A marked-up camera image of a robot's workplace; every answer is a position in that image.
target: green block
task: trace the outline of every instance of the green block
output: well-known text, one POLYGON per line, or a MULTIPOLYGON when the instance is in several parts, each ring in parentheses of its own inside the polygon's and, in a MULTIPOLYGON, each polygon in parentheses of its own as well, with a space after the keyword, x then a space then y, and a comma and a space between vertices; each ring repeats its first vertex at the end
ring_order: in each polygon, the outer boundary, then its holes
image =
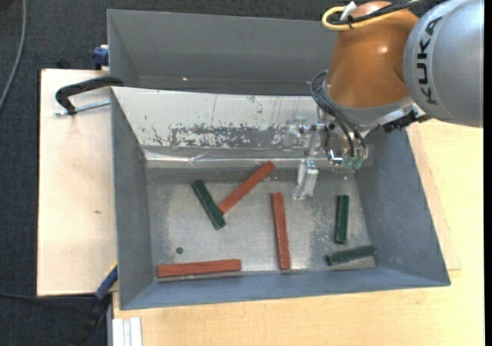
POLYGON ((346 251, 336 251, 325 256, 328 265, 342 264, 358 258, 370 257, 376 254, 374 246, 360 246, 359 248, 347 249, 346 251))
POLYGON ((208 218, 212 222, 215 230, 223 228, 225 226, 224 217, 222 216, 221 210, 215 204, 214 199, 205 187, 205 183, 203 183, 201 179, 198 179, 191 184, 191 188, 198 197, 201 206, 205 212, 207 212, 208 218))
POLYGON ((344 244, 347 240, 348 204, 347 195, 337 197, 337 215, 335 218, 335 242, 337 244, 344 244))
POLYGON ((358 156, 353 164, 354 170, 358 170, 362 166, 363 162, 364 162, 364 158, 362 156, 358 156))

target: black carpet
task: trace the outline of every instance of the black carpet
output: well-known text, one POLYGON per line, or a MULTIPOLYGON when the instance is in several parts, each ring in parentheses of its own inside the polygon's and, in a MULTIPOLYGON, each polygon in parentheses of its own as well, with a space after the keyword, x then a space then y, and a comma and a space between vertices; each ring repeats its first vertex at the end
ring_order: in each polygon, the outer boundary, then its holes
MULTIPOLYGON (((36 294, 38 72, 94 68, 89 52, 107 42, 107 8, 317 21, 326 8, 349 1, 26 0, 25 49, 0 111, 0 294, 36 294)), ((0 0, 0 95, 17 52, 21 6, 21 0, 0 0)), ((87 299, 37 302, 0 295, 0 346, 66 345, 89 306, 87 299)), ((87 344, 105 344, 104 325, 87 344)))

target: red stick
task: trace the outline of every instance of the red stick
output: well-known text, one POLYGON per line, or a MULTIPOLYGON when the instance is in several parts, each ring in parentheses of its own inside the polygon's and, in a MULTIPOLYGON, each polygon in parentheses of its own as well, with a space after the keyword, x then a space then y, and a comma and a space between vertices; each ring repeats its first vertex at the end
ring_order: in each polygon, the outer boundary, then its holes
POLYGON ((235 206, 254 186, 259 184, 275 169, 274 164, 271 161, 267 161, 263 164, 254 174, 246 179, 236 190, 234 190, 218 207, 224 214, 235 206))
POLYGON ((271 210, 274 216, 275 244, 277 246, 278 267, 281 270, 291 269, 291 254, 285 221, 284 197, 282 193, 271 194, 271 210))
POLYGON ((174 276, 220 274, 222 272, 233 272, 240 270, 241 260, 231 258, 228 260, 159 265, 157 267, 157 277, 170 278, 174 276))

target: wooden block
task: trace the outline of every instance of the wooden block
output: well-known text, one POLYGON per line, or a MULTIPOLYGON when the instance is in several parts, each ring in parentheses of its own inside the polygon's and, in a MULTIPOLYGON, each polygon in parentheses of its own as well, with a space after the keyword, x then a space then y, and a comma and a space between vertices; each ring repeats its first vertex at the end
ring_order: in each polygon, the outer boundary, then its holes
POLYGON ((228 260, 199 261, 184 264, 166 264, 157 267, 158 278, 171 278, 176 276, 221 274, 241 270, 241 260, 231 258, 228 260))
POLYGON ((282 193, 271 194, 271 211, 274 217, 275 245, 277 246, 278 267, 282 271, 291 269, 291 254, 285 221, 284 197, 282 193))
POLYGON ((254 186, 263 181, 265 177, 275 169, 271 161, 263 164, 254 174, 243 182, 236 190, 234 190, 218 207, 222 213, 226 213, 234 205, 236 205, 254 186))
POLYGON ((201 179, 198 179, 191 184, 191 188, 198 197, 201 206, 203 207, 205 212, 207 212, 207 216, 210 219, 215 230, 223 228, 225 226, 225 220, 222 217, 221 210, 215 204, 214 199, 208 192, 203 181, 201 179))

